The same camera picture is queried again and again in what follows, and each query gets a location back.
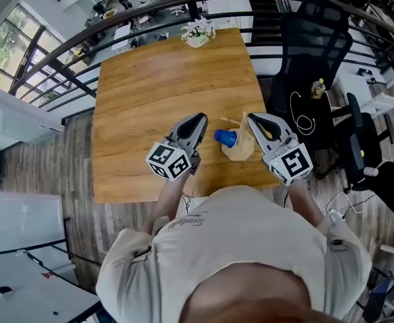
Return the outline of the white cabinet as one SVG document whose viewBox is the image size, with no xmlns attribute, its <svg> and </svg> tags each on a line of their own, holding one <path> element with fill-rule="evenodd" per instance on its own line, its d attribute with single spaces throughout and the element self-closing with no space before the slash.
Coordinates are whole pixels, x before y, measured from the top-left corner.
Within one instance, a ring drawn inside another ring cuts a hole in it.
<svg viewBox="0 0 394 323">
<path fill-rule="evenodd" d="M 0 149 L 36 143 L 63 132 L 59 118 L 0 90 Z"/>
</svg>

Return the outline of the wooden hexagonal stand with sticks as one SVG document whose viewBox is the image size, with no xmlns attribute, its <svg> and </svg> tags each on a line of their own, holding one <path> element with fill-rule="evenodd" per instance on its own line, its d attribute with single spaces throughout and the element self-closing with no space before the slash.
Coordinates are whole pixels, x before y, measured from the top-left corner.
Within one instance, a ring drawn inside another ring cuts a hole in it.
<svg viewBox="0 0 394 323">
<path fill-rule="evenodd" d="M 221 144 L 222 153 L 233 162 L 243 162 L 248 160 L 255 151 L 255 138 L 248 132 L 247 114 L 243 112 L 242 120 L 238 122 L 230 118 L 221 116 L 221 120 L 238 125 L 237 129 L 230 129 L 237 134 L 237 139 L 232 147 L 224 143 Z"/>
</svg>

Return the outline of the blue cup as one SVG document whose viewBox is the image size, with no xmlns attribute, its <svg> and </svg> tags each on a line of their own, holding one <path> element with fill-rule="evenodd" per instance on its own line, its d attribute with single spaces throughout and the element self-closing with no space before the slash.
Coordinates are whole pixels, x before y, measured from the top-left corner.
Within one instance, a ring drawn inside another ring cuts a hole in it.
<svg viewBox="0 0 394 323">
<path fill-rule="evenodd" d="M 238 141 L 238 135 L 237 132 L 233 130 L 227 131 L 224 129 L 217 129 L 214 133 L 214 139 L 227 148 L 233 148 Z"/>
</svg>

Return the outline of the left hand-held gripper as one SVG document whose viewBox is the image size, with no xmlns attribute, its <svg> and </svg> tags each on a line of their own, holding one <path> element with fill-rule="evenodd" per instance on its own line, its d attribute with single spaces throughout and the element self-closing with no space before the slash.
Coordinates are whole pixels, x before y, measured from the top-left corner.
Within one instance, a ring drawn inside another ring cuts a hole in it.
<svg viewBox="0 0 394 323">
<path fill-rule="evenodd" d="M 197 147 L 207 125 L 207 115 L 202 112 L 188 115 L 174 124 L 169 137 L 155 142 L 145 159 L 152 172 L 171 182 L 186 172 L 194 175 L 201 162 Z"/>
</svg>

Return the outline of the person's white shirt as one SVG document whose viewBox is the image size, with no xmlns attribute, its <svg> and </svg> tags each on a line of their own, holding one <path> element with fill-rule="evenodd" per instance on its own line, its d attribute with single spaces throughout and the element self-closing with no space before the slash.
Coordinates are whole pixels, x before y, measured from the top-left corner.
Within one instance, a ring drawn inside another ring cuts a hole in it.
<svg viewBox="0 0 394 323">
<path fill-rule="evenodd" d="M 178 323 L 204 280 L 236 263 L 290 271 L 311 308 L 343 318 L 366 287 L 372 261 L 346 225 L 318 227 L 248 186 L 223 188 L 156 235 L 124 229 L 106 255 L 96 292 L 119 323 Z"/>
</svg>

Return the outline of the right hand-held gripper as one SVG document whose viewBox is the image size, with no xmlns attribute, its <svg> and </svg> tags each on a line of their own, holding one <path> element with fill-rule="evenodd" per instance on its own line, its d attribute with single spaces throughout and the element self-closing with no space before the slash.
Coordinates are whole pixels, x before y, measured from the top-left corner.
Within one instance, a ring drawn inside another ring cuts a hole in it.
<svg viewBox="0 0 394 323">
<path fill-rule="evenodd" d="M 248 126 L 259 146 L 266 153 L 262 162 L 267 169 L 285 186 L 308 176 L 313 163 L 304 143 L 299 143 L 286 121 L 269 113 L 249 113 Z M 281 141 L 282 135 L 290 135 L 271 151 L 272 141 Z"/>
</svg>

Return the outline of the person's left forearm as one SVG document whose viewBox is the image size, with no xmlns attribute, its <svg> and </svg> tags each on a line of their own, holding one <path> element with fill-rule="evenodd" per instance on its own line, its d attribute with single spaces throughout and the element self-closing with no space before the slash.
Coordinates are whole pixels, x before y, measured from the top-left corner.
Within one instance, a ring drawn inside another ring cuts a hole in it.
<svg viewBox="0 0 394 323">
<path fill-rule="evenodd" d="M 167 217 L 170 221 L 175 219 L 182 191 L 189 175 L 190 171 L 187 170 L 175 181 L 168 180 L 165 183 L 154 209 L 150 212 L 142 227 L 143 232 L 152 234 L 154 230 L 154 224 L 160 218 Z"/>
</svg>

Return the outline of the white desk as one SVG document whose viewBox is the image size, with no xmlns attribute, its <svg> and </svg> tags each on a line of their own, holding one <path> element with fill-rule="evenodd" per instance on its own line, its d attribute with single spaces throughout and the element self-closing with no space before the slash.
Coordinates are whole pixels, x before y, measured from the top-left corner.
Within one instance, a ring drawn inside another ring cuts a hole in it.
<svg viewBox="0 0 394 323">
<path fill-rule="evenodd" d="M 0 254 L 0 323 L 81 323 L 101 308 L 93 293 L 46 268 L 30 253 Z"/>
</svg>

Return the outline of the person's right forearm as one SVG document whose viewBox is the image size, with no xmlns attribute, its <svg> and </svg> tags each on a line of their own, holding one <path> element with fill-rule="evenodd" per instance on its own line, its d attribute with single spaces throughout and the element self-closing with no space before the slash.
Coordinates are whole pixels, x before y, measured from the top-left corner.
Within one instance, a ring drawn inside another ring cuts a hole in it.
<svg viewBox="0 0 394 323">
<path fill-rule="evenodd" d="M 324 214 L 317 206 L 306 182 L 299 180 L 287 187 L 287 193 L 290 198 L 293 210 L 305 218 L 314 227 L 320 226 L 324 220 Z"/>
</svg>

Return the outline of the white chair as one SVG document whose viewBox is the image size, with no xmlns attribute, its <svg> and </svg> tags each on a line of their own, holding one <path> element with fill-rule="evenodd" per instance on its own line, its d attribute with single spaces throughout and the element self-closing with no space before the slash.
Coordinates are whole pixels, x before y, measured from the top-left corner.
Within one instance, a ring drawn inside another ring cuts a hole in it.
<svg viewBox="0 0 394 323">
<path fill-rule="evenodd" d="M 340 73 L 334 81 L 334 87 L 343 94 L 347 102 L 347 93 L 354 94 L 361 112 L 369 113 L 372 118 L 394 109 L 394 97 L 383 92 L 375 96 L 372 95 L 363 76 Z"/>
</svg>

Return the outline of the white flower pot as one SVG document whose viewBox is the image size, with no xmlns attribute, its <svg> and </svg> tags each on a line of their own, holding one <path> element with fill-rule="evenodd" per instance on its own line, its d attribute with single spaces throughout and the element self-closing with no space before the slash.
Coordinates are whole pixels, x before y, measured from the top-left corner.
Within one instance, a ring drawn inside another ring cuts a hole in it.
<svg viewBox="0 0 394 323">
<path fill-rule="evenodd" d="M 200 48 L 216 37 L 216 29 L 212 22 L 204 17 L 188 22 L 181 30 L 180 38 L 192 48 Z"/>
</svg>

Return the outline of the white standing board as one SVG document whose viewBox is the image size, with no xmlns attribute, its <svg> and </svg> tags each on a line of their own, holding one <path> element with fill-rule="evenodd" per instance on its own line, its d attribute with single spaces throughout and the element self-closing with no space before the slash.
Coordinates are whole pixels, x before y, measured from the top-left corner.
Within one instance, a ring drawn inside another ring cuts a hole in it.
<svg viewBox="0 0 394 323">
<path fill-rule="evenodd" d="M 0 191 L 0 253 L 64 238 L 59 195 Z"/>
</svg>

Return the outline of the white power strip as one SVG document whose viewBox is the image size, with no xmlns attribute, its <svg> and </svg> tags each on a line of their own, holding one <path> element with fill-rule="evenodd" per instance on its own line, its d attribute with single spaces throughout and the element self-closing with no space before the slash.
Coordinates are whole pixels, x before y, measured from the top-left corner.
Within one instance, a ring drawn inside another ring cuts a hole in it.
<svg viewBox="0 0 394 323">
<path fill-rule="evenodd" d="M 327 214 L 328 225 L 331 229 L 341 227 L 345 224 L 344 216 L 335 209 L 330 209 Z"/>
</svg>

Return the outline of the black mesh office chair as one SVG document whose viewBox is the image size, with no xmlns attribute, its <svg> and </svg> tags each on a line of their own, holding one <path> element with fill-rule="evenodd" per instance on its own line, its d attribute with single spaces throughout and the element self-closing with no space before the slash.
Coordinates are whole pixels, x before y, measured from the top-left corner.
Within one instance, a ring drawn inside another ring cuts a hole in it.
<svg viewBox="0 0 394 323">
<path fill-rule="evenodd" d="M 326 93 L 316 100 L 310 96 L 313 82 L 320 78 L 326 90 L 331 89 L 351 49 L 348 16 L 330 0 L 302 0 L 297 11 L 282 16 L 280 29 L 282 64 L 272 79 L 266 109 L 290 125 L 314 159 L 318 151 L 335 151 L 335 118 L 351 115 L 361 124 L 353 94 L 347 94 L 347 105 L 335 110 Z"/>
</svg>

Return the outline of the blue chair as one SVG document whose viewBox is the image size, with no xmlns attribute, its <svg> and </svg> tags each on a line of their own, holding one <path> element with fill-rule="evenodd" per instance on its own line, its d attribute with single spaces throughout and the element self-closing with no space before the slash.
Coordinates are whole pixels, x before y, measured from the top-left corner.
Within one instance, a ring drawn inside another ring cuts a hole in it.
<svg viewBox="0 0 394 323">
<path fill-rule="evenodd" d="M 394 280 L 392 277 L 383 279 L 373 288 L 362 312 L 365 323 L 376 323 L 382 318 L 387 297 L 393 291 Z"/>
</svg>

